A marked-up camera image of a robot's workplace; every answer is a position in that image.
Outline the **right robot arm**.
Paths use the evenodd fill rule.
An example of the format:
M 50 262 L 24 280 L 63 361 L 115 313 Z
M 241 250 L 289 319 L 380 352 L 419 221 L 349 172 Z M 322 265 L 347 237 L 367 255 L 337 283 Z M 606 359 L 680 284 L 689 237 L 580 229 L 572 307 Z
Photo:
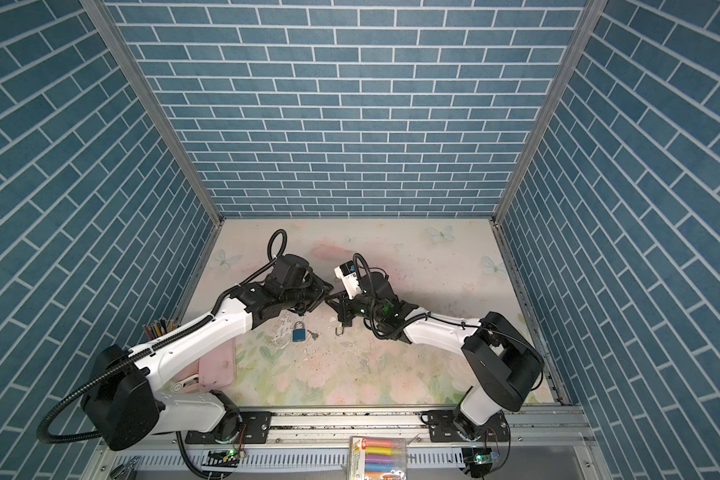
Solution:
M 483 436 L 496 415 L 519 411 L 540 385 L 544 359 L 500 313 L 450 317 L 404 301 L 389 276 L 370 268 L 359 253 L 334 272 L 344 291 L 328 296 L 326 303 L 340 323 L 359 318 L 378 340 L 429 345 L 466 359 L 476 384 L 453 413 L 452 424 L 462 438 Z

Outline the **blue padlock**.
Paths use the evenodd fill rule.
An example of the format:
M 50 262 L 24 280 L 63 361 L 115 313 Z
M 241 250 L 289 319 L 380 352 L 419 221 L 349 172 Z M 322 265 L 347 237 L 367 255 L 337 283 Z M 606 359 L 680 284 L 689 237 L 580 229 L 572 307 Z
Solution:
M 307 331 L 305 324 L 302 321 L 296 321 L 292 328 L 292 341 L 294 343 L 305 342 L 307 337 Z

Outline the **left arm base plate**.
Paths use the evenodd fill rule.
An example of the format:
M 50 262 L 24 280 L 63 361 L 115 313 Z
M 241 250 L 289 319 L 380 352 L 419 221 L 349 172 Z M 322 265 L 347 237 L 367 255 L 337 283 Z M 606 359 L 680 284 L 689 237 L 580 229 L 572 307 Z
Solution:
M 184 441 L 189 445 L 265 444 L 271 420 L 269 411 L 243 411 L 225 416 L 210 432 L 188 431 Z

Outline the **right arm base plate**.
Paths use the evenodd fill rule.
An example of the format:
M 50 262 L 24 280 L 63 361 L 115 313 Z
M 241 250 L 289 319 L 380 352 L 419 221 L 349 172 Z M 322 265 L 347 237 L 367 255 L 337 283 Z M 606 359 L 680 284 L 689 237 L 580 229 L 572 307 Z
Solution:
M 419 415 L 433 443 L 508 442 L 511 434 L 504 412 L 499 410 L 484 424 L 475 424 L 453 410 L 428 410 Z

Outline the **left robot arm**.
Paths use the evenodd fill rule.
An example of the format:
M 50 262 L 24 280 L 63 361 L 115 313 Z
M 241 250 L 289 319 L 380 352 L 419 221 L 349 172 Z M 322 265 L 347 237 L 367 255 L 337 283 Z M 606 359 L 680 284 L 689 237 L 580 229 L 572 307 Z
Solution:
M 224 343 L 276 318 L 314 311 L 332 291 L 309 262 L 283 249 L 224 290 L 209 312 L 176 330 L 129 349 L 112 345 L 94 362 L 88 382 L 77 387 L 39 422 L 37 439 L 66 444 L 102 439 L 113 451 L 148 436 L 182 430 L 232 436 L 239 410 L 221 391 L 185 393 L 176 376 Z

